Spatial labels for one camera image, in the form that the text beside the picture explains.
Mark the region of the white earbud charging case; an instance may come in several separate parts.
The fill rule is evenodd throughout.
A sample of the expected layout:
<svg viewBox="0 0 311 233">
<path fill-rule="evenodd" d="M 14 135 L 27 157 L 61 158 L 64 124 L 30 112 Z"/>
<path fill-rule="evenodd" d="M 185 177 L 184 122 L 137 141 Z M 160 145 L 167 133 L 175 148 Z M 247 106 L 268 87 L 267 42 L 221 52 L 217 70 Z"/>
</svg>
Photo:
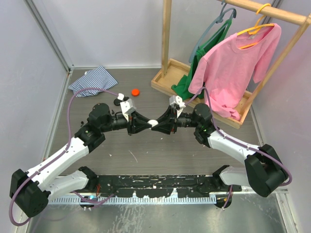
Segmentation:
<svg viewBox="0 0 311 233">
<path fill-rule="evenodd" d="M 153 127 L 156 126 L 158 124 L 157 120 L 151 119 L 148 121 L 148 124 L 152 125 Z"/>
</svg>

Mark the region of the wooden clothes rack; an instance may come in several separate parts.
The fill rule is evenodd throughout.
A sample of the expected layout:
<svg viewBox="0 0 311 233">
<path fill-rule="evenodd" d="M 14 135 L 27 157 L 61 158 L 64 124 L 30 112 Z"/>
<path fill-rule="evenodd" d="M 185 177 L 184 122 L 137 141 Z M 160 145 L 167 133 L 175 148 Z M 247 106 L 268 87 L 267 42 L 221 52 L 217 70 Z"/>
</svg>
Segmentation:
<svg viewBox="0 0 311 233">
<path fill-rule="evenodd" d="M 232 118 L 223 118 L 218 114 L 215 115 L 215 118 L 219 121 L 235 128 L 239 129 L 241 125 L 244 123 L 245 118 L 251 108 L 251 105 L 255 99 L 255 97 L 260 93 L 263 87 L 266 85 L 268 80 L 272 77 L 273 73 L 277 70 L 279 65 L 288 55 L 288 53 L 292 50 L 294 45 L 306 31 L 306 29 L 311 24 L 311 16 L 303 16 L 299 14 L 295 14 L 289 11 L 281 10 L 272 6 L 267 6 L 261 3 L 257 3 L 251 0 L 224 0 L 224 3 L 230 4 L 232 6 L 236 6 L 248 11 L 260 13 L 264 16 L 276 18 L 291 24 L 298 25 L 299 28 L 288 43 L 288 45 L 284 48 L 279 57 L 275 60 L 275 62 L 271 65 L 269 70 L 267 71 L 264 79 L 257 85 L 254 92 L 245 91 L 242 99 L 240 100 L 236 110 L 240 114 L 240 120 L 234 120 Z M 162 27 L 162 62 L 161 62 L 161 70 L 155 75 L 155 77 L 151 80 L 151 87 L 168 95 L 172 96 L 175 92 L 171 89 L 173 84 L 179 82 L 180 78 L 183 75 L 187 74 L 190 71 L 190 66 L 177 61 L 175 59 L 169 59 L 169 39 L 170 39 L 170 22 L 171 22 L 171 8 L 172 2 L 170 0 L 163 1 L 163 27 Z"/>
</svg>

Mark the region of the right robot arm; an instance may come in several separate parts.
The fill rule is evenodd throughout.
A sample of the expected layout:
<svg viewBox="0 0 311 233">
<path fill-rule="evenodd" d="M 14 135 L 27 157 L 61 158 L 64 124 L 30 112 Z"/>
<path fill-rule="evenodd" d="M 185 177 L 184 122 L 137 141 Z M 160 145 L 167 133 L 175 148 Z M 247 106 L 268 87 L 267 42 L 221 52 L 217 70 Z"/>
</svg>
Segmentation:
<svg viewBox="0 0 311 233">
<path fill-rule="evenodd" d="M 181 113 L 169 106 L 157 120 L 149 120 L 153 131 L 170 134 L 179 127 L 193 127 L 199 144 L 219 150 L 243 164 L 243 168 L 225 165 L 213 179 L 218 191 L 230 185 L 251 187 L 258 195 L 267 197 L 275 189 L 291 180 L 289 172 L 281 163 L 274 148 L 247 144 L 229 136 L 213 124 L 213 116 L 205 104 L 195 106 L 191 114 Z"/>
</svg>

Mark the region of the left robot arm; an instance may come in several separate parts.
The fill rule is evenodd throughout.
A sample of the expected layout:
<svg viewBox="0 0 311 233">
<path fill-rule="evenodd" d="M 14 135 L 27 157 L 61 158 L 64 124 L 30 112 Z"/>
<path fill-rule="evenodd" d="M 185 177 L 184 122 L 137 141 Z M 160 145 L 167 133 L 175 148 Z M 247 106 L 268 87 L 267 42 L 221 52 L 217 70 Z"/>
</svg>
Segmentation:
<svg viewBox="0 0 311 233">
<path fill-rule="evenodd" d="M 87 123 L 69 138 L 58 152 L 35 167 L 12 174 L 10 206 L 16 204 L 23 213 L 32 218 L 41 213 L 48 203 L 66 193 L 83 189 L 93 192 L 97 188 L 97 175 L 87 167 L 59 178 L 74 162 L 90 154 L 105 141 L 105 132 L 126 129 L 129 135 L 157 125 L 139 114 L 131 100 L 121 102 L 121 113 L 111 115 L 105 103 L 96 104 L 89 113 Z"/>
</svg>

